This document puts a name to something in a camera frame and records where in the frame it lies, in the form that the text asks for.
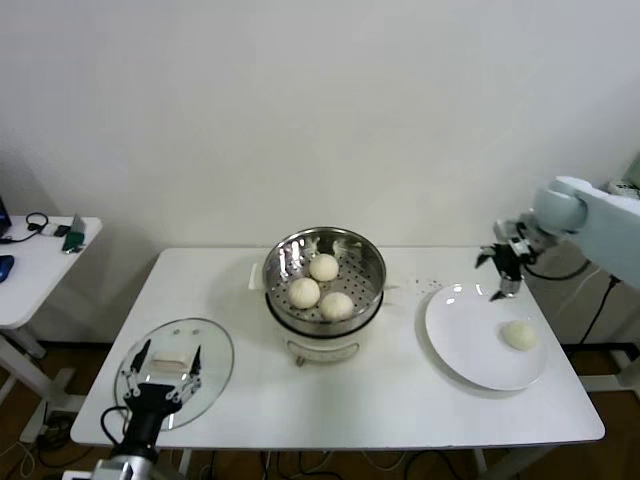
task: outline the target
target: electrical cord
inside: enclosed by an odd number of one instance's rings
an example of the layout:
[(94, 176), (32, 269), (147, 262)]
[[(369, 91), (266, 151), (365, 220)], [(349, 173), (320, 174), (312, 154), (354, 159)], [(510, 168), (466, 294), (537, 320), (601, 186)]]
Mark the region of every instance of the electrical cord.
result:
[[(38, 223), (38, 222), (33, 222), (31, 221), (31, 219), (33, 217), (42, 217), (44, 219), (43, 223)], [(10, 244), (10, 243), (22, 243), (22, 242), (26, 242), (27, 240), (35, 237), (36, 235), (38, 235), (40, 232), (42, 232), (42, 230), (44, 230), (44, 228), (49, 225), (49, 217), (47, 215), (45, 215), (42, 212), (31, 212), (30, 214), (28, 214), (25, 218), (25, 222), (27, 222), (27, 229), (29, 231), (32, 231), (33, 233), (31, 235), (27, 235), (26, 237), (23, 238), (19, 238), (17, 240), (11, 238), (11, 237), (4, 237), (4, 238), (0, 238), (0, 245), (6, 245), (6, 244)]]
[(213, 480), (213, 461), (216, 459), (216, 452), (211, 452), (211, 461), (209, 462), (209, 480)]
[(591, 260), (586, 260), (582, 264), (582, 266), (580, 266), (580, 268), (578, 268), (574, 272), (567, 273), (566, 275), (560, 275), (559, 277), (549, 277), (547, 275), (542, 275), (541, 273), (536, 273), (531, 270), (529, 265), (526, 264), (524, 265), (524, 269), (527, 271), (527, 273), (529, 273), (529, 275), (533, 277), (541, 278), (542, 280), (547, 280), (550, 282), (562, 282), (564, 280), (571, 280), (572, 278), (582, 275), (587, 270), (587, 268), (589, 268), (589, 265), (591, 265)]
[[(424, 452), (420, 452), (420, 453), (415, 454), (413, 457), (411, 457), (409, 459), (409, 461), (407, 462), (407, 464), (404, 467), (404, 480), (409, 480), (409, 473), (411, 472), (411, 466), (416, 462), (416, 460), (418, 460), (418, 458), (422, 457), (425, 453), (431, 453), (431, 452), (432, 452), (431, 450), (425, 450)], [(441, 452), (439, 450), (433, 450), (433, 453), (435, 453), (439, 457), (442, 457), (442, 459), (447, 464), (447, 467), (449, 468), (449, 471), (451, 472), (451, 475), (453, 475), (453, 477), (456, 480), (463, 480), (463, 478), (460, 476), (460, 474), (458, 474), (458, 472), (456, 472), (456, 469), (453, 468), (453, 464), (451, 463), (451, 460), (449, 459), (449, 457), (447, 456), (446, 453)]]
[(429, 451), (416, 453), (413, 457), (409, 459), (407, 464), (404, 466), (404, 480), (409, 480), (409, 473), (411, 472), (411, 466), (425, 453), (429, 453)]
[(382, 465), (378, 465), (373, 460), (371, 460), (371, 458), (369, 457), (369, 455), (367, 455), (366, 452), (360, 452), (360, 453), (362, 453), (362, 456), (367, 459), (367, 462), (369, 462), (369, 465), (371, 465), (376, 470), (380, 470), (381, 472), (391, 472), (391, 471), (395, 470), (400, 465), (402, 465), (402, 462), (403, 462), (404, 458), (407, 456), (406, 452), (401, 453), (400, 457), (398, 457), (398, 459), (395, 462), (393, 462), (389, 466), (383, 467)]
[[(591, 333), (591, 330), (593, 329), (593, 327), (595, 326), (596, 322), (598, 321), (598, 318), (600, 317), (600, 314), (602, 313), (602, 310), (604, 309), (604, 306), (607, 303), (607, 299), (609, 298), (609, 294), (615, 288), (615, 286), (618, 285), (619, 283), (620, 283), (620, 279), (619, 278), (614, 277), (613, 275), (609, 275), (609, 285), (607, 286), (607, 289), (605, 290), (604, 295), (602, 296), (602, 300), (600, 300), (600, 306), (598, 307), (598, 310), (596, 311), (596, 314), (593, 316), (593, 320), (591, 320), (591, 323), (589, 323), (589, 327), (587, 327), (587, 331), (584, 332), (584, 335), (582, 336), (582, 338), (578, 342), (578, 345), (584, 344), (585, 340), (587, 339), (587, 337)], [(569, 358), (571, 358), (575, 353), (576, 353), (575, 350), (573, 352), (571, 352), (571, 354), (569, 355)]]
[(317, 466), (313, 467), (310, 470), (305, 470), (303, 468), (303, 465), (302, 465), (302, 452), (299, 452), (298, 453), (298, 470), (300, 470), (300, 474), (294, 475), (291, 478), (295, 479), (295, 478), (300, 478), (300, 477), (330, 476), (330, 477), (335, 477), (338, 480), (342, 480), (342, 477), (336, 472), (320, 471), (320, 469), (322, 469), (324, 467), (324, 465), (327, 463), (327, 461), (329, 460), (330, 456), (331, 456), (331, 452), (327, 452), (325, 454), (325, 457), (322, 459), (322, 461)]
[(89, 447), (80, 456), (66, 460), (62, 463), (52, 463), (46, 460), (44, 453), (55, 452), (64, 448), (71, 441), (71, 426), (73, 425), (73, 417), (68, 415), (57, 415), (46, 419), (47, 430), (36, 439), (38, 461), (47, 468), (65, 468), (69, 465), (85, 458), (93, 450)]
[(269, 480), (269, 462), (271, 461), (271, 452), (267, 452), (267, 459), (262, 457), (262, 452), (258, 452), (260, 457), (260, 465), (262, 466), (262, 480)]
[[(18, 469), (18, 466), (20, 467), (20, 476), (22, 478), (30, 478), (31, 475), (33, 475), (33, 472), (36, 469), (36, 460), (33, 457), (31, 450), (33, 450), (34, 446), (35, 445), (32, 445), (31, 447), (27, 448), (27, 446), (22, 442), (14, 442), (7, 449), (0, 452), (0, 457), (4, 457), (10, 451), (12, 451), (15, 447), (20, 447), (22, 450), (24, 450), (23, 457), (11, 468), (11, 470), (9, 470), (9, 473), (7, 473), (7, 476), (5, 478), (9, 478)], [(31, 466), (28, 471), (25, 471), (25, 465), (27, 460), (29, 460), (29, 463), (31, 464)]]
[[(280, 456), (281, 455), (280, 455), (280, 453), (276, 453), (275, 455), (276, 455), (276, 460), (275, 460), (276, 471), (278, 472), (278, 475), (281, 478), (283, 478), (284, 480), (295, 480), (295, 479), (303, 478), (303, 477), (333, 477), (333, 478), (336, 478), (337, 480), (344, 480), (342, 478), (342, 476), (340, 476), (340, 474), (338, 474), (336, 472), (319, 471), (319, 469), (324, 466), (324, 464), (327, 462), (327, 460), (331, 456), (331, 452), (329, 452), (327, 454), (325, 459), (317, 467), (315, 467), (315, 468), (313, 468), (311, 470), (301, 471), (300, 473), (297, 473), (297, 474), (294, 474), (294, 475), (285, 475), (282, 472), (282, 468), (280, 467)], [(298, 454), (298, 467), (299, 468), (302, 467), (302, 452), (300, 452)]]
[(451, 472), (451, 475), (456, 477), (456, 480), (462, 480), (462, 477), (458, 475), (458, 472), (456, 472), (456, 469), (453, 468), (453, 464), (451, 463), (451, 460), (449, 460), (449, 457), (447, 456), (447, 454), (444, 452), (441, 452), (440, 450), (436, 450), (436, 453), (444, 459), (444, 461), (447, 464), (447, 467), (449, 467), (449, 471)]
[(200, 474), (198, 475), (198, 478), (200, 480), (204, 480), (205, 472), (208, 472), (208, 475), (207, 475), (208, 480), (213, 480), (213, 475), (214, 475), (213, 461), (215, 460), (215, 458), (216, 458), (216, 452), (215, 451), (211, 452), (211, 461), (209, 462), (208, 465), (205, 465), (200, 469)]
[(573, 291), (573, 293), (562, 303), (562, 305), (560, 305), (560, 308), (558, 308), (558, 311), (555, 313), (555, 315), (553, 317), (556, 318), (556, 319), (559, 318), (560, 314), (564, 311), (564, 309), (567, 308), (571, 304), (571, 302), (573, 302), (576, 299), (576, 297), (582, 291), (582, 289), (587, 284), (587, 282), (589, 282), (589, 280), (591, 280), (593, 277), (595, 277), (601, 271), (602, 271), (602, 269), (598, 268), (597, 270), (594, 270), (589, 275), (587, 275), (582, 280), (582, 282), (580, 282), (580, 285), (578, 285), (578, 288), (576, 288)]
[(310, 468), (309, 470), (305, 470), (303, 468), (303, 465), (302, 465), (302, 452), (300, 452), (300, 456), (298, 457), (298, 467), (300, 469), (300, 473), (298, 475), (294, 475), (293, 478), (300, 478), (300, 477), (302, 477), (304, 475), (308, 475), (310, 473), (316, 473), (320, 469), (324, 468), (324, 466), (329, 461), (329, 458), (331, 458), (331, 455), (333, 455), (333, 452), (325, 453), (324, 454), (324, 458), (322, 460), (320, 460), (320, 463), (318, 463), (318, 465), (316, 465), (315, 467)]
[(113, 407), (107, 408), (104, 412), (102, 412), (102, 415), (100, 415), (100, 428), (102, 428), (102, 431), (104, 432), (104, 434), (114, 445), (118, 445), (120, 442), (118, 442), (116, 438), (111, 434), (111, 432), (109, 432), (109, 429), (107, 428), (107, 425), (105, 423), (105, 419), (107, 418), (107, 415), (109, 413), (115, 412), (117, 410), (121, 411), (121, 410), (128, 410), (128, 409), (124, 405), (115, 405)]
[(87, 455), (89, 455), (92, 451), (93, 451), (93, 447), (89, 447), (78, 457), (72, 458), (71, 460), (67, 460), (62, 463), (50, 463), (49, 461), (45, 461), (42, 458), (42, 452), (38, 452), (38, 461), (47, 468), (66, 468), (70, 465), (73, 465), (76, 462), (79, 462), (80, 460), (85, 458)]
[[(32, 443), (29, 448), (28, 448), (28, 452), (30, 454), (30, 457), (33, 459), (33, 454), (31, 453), (31, 450), (33, 450), (34, 448), (36, 448), (36, 444)], [(16, 470), (18, 470), (18, 468), (20, 468), (20, 476), (22, 478), (30, 478), (31, 475), (33, 474), (33, 470), (35, 470), (35, 460), (33, 461), (33, 467), (31, 469), (31, 471), (28, 474), (24, 473), (24, 461), (25, 459), (28, 458), (26, 455), (24, 457), (22, 457), (20, 460), (18, 460), (16, 463), (13, 464), (13, 467), (11, 467), (9, 469), (9, 471), (7, 472), (7, 474), (4, 477), (4, 480), (9, 480), (11, 478), (11, 476), (16, 472)]]

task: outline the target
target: green object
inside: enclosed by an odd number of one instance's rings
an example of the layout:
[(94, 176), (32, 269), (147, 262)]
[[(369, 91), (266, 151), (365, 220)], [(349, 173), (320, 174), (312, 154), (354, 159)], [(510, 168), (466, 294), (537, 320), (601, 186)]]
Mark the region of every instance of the green object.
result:
[(635, 187), (640, 188), (640, 155), (638, 155), (623, 177)]
[(64, 244), (62, 245), (62, 251), (64, 253), (78, 253), (82, 250), (82, 244), (84, 243), (84, 233), (82, 232), (69, 232), (64, 237)]
[(71, 228), (69, 232), (67, 232), (67, 236), (64, 237), (64, 244), (62, 245), (62, 251), (64, 253), (78, 253), (82, 250), (84, 228), (85, 225), (82, 219), (78, 215), (74, 215)]

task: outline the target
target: steamed bun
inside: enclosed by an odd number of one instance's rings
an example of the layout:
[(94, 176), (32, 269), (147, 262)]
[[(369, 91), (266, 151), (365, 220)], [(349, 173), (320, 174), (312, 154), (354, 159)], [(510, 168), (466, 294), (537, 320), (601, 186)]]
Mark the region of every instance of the steamed bun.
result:
[(353, 300), (342, 292), (330, 293), (320, 302), (320, 313), (332, 322), (346, 320), (353, 315)]
[(509, 345), (517, 350), (528, 352), (538, 343), (536, 331), (520, 320), (507, 323), (502, 327), (502, 336)]
[(320, 299), (320, 287), (310, 278), (299, 278), (289, 287), (288, 296), (294, 307), (311, 308)]
[(338, 261), (331, 255), (321, 253), (311, 260), (309, 273), (319, 282), (330, 282), (338, 276)]

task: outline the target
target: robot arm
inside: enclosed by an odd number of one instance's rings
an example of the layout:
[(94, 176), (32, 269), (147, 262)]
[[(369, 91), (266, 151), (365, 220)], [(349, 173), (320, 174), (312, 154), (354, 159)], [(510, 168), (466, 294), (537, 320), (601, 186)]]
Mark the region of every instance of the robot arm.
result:
[(522, 281), (521, 266), (533, 265), (562, 239), (633, 288), (640, 288), (640, 200), (618, 197), (589, 182), (557, 177), (538, 190), (533, 210), (518, 220), (498, 221), (498, 243), (482, 248), (476, 267), (491, 258), (500, 289), (491, 298), (513, 297)]

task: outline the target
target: blue object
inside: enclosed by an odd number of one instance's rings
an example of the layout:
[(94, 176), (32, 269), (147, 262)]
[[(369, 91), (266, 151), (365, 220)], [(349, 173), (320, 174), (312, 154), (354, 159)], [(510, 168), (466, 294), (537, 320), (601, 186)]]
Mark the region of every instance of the blue object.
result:
[(14, 263), (13, 255), (0, 255), (0, 283), (7, 279)]

